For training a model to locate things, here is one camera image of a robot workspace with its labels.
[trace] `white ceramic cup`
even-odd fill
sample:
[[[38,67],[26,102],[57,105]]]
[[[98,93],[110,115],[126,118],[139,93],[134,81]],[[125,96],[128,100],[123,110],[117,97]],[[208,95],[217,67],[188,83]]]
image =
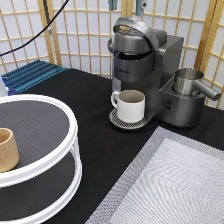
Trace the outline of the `white ceramic cup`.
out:
[[[117,117],[121,121],[135,123],[144,117],[145,95],[142,92],[137,90],[115,91],[111,95],[111,103],[117,108]]]

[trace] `black cable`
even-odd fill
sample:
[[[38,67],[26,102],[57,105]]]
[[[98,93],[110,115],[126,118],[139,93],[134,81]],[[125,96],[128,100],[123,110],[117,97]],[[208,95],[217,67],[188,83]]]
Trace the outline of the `black cable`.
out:
[[[27,46],[29,43],[31,43],[33,40],[35,40],[37,37],[39,37],[50,25],[51,25],[51,23],[53,23],[53,21],[55,20],[55,18],[61,13],[61,11],[64,9],[64,7],[67,5],[67,3],[69,2],[69,0],[66,0],[66,2],[62,5],[62,7],[59,9],[59,11],[56,13],[56,15],[52,18],[52,20],[47,24],[47,26],[43,29],[43,30],[41,30],[36,36],[34,36],[32,39],[30,39],[27,43],[25,43],[25,44],[23,44],[22,46],[20,46],[20,47],[17,47],[17,48],[15,48],[15,49],[13,49],[13,50],[11,50],[11,51],[7,51],[7,52],[5,52],[5,53],[3,53],[3,54],[0,54],[0,57],[2,57],[2,56],[4,56],[4,55],[6,55],[6,54],[9,54],[9,53],[12,53],[12,52],[14,52],[14,51],[17,51],[17,50],[19,50],[19,49],[21,49],[21,48],[24,48],[25,46]]]

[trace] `black table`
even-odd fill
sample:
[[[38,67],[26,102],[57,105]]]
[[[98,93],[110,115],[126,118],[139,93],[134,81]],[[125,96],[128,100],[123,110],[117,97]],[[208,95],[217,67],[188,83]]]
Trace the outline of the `black table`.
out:
[[[70,203],[47,224],[84,223],[158,126],[224,150],[224,111],[204,107],[194,128],[177,129],[153,120],[139,132],[125,133],[109,122],[111,91],[111,80],[70,69],[24,92],[63,101],[78,121],[81,184]]]

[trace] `shoji screen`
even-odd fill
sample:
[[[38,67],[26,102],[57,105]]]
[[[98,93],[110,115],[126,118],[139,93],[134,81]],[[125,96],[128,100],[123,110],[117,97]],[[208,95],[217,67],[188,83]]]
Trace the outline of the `shoji screen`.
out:
[[[216,6],[201,70],[207,84],[222,93],[219,101],[208,100],[207,104],[224,110],[224,0]]]
[[[210,0],[147,0],[141,19],[154,29],[184,37],[180,67],[194,67]]]
[[[0,1],[0,52],[4,53],[21,46],[43,29],[44,11],[39,0],[1,0]],[[0,75],[21,67],[33,60],[52,59],[49,38],[42,34],[24,49],[0,58]]]
[[[49,11],[55,14],[63,2],[48,0]],[[70,0],[56,19],[55,51],[61,56],[59,63],[61,60],[62,66],[109,76],[111,55],[107,41],[120,16],[121,0],[118,10],[113,12],[109,11],[107,0]]]

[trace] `drip tray grate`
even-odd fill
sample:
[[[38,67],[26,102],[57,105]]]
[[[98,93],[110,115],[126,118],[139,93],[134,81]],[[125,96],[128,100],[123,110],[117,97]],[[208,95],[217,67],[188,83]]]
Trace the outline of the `drip tray grate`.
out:
[[[124,121],[121,121],[117,117],[117,109],[116,108],[111,110],[111,112],[109,114],[110,122],[115,127],[119,128],[123,131],[137,131],[137,130],[143,128],[145,125],[147,125],[152,118],[153,117],[151,115],[145,114],[145,117],[136,123],[126,123]]]

